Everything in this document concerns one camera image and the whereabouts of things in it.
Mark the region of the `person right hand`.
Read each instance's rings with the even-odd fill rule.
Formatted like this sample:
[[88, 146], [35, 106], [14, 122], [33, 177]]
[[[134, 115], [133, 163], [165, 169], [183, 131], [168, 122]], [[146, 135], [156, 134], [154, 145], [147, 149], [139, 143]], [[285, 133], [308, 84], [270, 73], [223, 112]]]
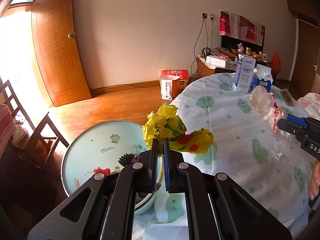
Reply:
[[319, 195], [320, 186], [320, 167], [319, 162], [314, 165], [310, 185], [309, 185], [309, 197], [314, 200], [315, 197]]

